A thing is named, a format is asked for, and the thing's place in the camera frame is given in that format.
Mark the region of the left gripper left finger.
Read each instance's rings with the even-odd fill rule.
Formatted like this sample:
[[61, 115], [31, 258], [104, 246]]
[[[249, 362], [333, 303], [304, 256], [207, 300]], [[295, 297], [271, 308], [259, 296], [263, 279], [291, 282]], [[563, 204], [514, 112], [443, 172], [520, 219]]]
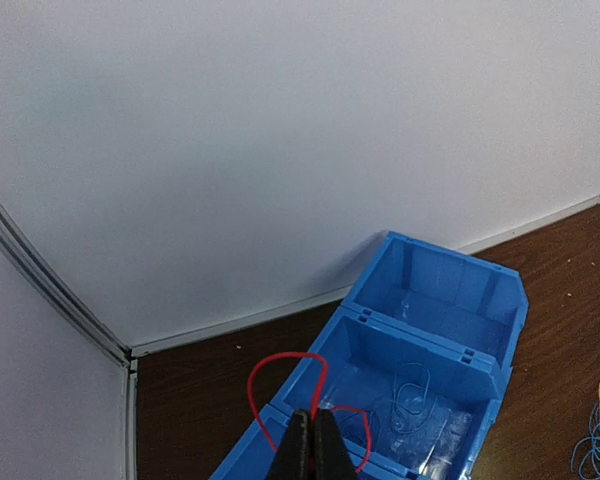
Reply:
[[268, 471], [268, 480], [309, 480], [312, 472], [311, 416], [296, 411]]

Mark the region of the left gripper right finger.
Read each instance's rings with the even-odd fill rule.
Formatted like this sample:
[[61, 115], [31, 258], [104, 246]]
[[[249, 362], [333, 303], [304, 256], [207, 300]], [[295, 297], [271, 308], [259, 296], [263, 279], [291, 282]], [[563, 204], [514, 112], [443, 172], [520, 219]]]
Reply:
[[344, 444], [334, 414], [320, 409], [314, 420], [314, 478], [317, 480], [356, 480], [358, 474]]

